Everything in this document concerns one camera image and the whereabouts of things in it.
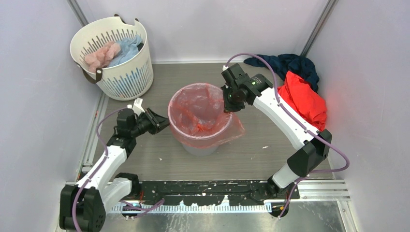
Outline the red plastic trash bag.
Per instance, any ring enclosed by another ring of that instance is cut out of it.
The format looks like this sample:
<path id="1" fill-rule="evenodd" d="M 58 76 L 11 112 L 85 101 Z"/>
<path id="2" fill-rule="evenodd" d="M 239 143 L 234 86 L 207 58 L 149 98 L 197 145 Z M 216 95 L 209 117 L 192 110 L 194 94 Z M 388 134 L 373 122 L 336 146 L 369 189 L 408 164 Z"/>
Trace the red plastic trash bag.
<path id="1" fill-rule="evenodd" d="M 245 134 L 238 116 L 224 111 L 222 90 L 208 83 L 178 90 L 169 101 L 167 113 L 174 138 L 186 146 L 210 148 Z"/>

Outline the grey plastic trash bin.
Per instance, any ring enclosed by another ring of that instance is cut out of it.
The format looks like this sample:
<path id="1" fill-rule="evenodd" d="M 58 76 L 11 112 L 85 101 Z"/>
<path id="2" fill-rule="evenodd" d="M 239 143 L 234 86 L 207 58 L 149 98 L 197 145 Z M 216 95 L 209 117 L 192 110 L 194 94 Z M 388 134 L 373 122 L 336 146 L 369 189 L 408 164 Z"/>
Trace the grey plastic trash bin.
<path id="1" fill-rule="evenodd" d="M 182 145 L 183 148 L 190 154 L 194 155 L 194 156 L 208 156 L 212 153 L 214 153 L 217 149 L 218 146 L 212 146 L 212 147 L 208 147 L 208 148 L 195 148 L 195 147 L 191 147 L 191 146 L 187 146 L 187 145 Z"/>

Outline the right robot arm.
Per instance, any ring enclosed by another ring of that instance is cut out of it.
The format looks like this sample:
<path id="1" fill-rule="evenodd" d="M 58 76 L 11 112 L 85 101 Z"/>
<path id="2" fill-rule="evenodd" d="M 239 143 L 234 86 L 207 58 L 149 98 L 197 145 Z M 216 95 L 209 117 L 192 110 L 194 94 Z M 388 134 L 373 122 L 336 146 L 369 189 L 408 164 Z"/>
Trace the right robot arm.
<path id="1" fill-rule="evenodd" d="M 295 180 L 306 177 L 327 158 L 332 135 L 319 131 L 305 121 L 276 93 L 273 84 L 262 74 L 250 77 L 239 64 L 222 68 L 224 111 L 238 112 L 245 104 L 263 112 L 285 134 L 296 152 L 271 177 L 267 190 L 276 199 L 287 192 Z"/>

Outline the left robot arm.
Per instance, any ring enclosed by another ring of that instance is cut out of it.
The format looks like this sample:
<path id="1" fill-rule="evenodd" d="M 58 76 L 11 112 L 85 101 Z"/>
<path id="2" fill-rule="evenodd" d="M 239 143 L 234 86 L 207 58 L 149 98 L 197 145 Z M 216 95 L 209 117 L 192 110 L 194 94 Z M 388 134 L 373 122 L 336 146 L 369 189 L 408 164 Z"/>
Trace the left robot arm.
<path id="1" fill-rule="evenodd" d="M 120 200 L 134 200 L 141 193 L 138 176 L 119 173 L 112 183 L 110 178 L 136 147 L 136 138 L 146 132 L 154 135 L 170 125 L 169 119 L 150 108 L 136 113 L 131 106 L 114 112 L 117 124 L 114 134 L 103 143 L 104 152 L 74 185 L 66 184 L 60 193 L 59 227 L 76 232 L 101 231 L 106 213 Z"/>

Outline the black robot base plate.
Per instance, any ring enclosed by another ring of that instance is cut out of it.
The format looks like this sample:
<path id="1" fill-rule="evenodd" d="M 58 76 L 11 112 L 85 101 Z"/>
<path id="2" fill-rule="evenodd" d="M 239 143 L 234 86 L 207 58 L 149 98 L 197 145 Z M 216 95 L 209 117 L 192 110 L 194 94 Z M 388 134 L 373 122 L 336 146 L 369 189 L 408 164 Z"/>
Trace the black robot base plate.
<path id="1" fill-rule="evenodd" d="M 294 184 L 284 189 L 274 189 L 265 180 L 202 180 L 202 181 L 143 181 L 140 190 L 123 200 L 141 200 L 153 205 L 165 199 L 164 205 L 186 206 L 221 205 L 227 199 L 229 206 L 263 205 L 268 200 L 287 200 Z"/>

